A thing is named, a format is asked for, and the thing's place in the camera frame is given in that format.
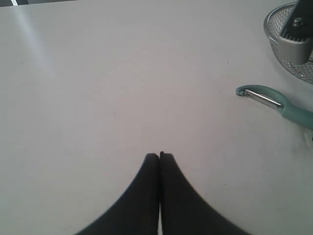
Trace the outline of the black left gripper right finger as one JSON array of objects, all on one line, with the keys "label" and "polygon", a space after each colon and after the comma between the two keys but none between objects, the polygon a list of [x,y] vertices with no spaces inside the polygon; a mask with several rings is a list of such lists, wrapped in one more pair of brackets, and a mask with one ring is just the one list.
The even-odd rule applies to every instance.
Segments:
[{"label": "black left gripper right finger", "polygon": [[174,156],[160,152],[161,223],[164,235],[246,235],[193,189]]}]

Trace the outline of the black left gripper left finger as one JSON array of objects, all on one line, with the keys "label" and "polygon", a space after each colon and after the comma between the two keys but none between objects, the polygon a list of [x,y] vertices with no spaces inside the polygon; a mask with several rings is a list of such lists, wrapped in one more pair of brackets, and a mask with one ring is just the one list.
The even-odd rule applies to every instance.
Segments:
[{"label": "black left gripper left finger", "polygon": [[119,199],[79,235],[157,235],[159,157],[150,153]]}]

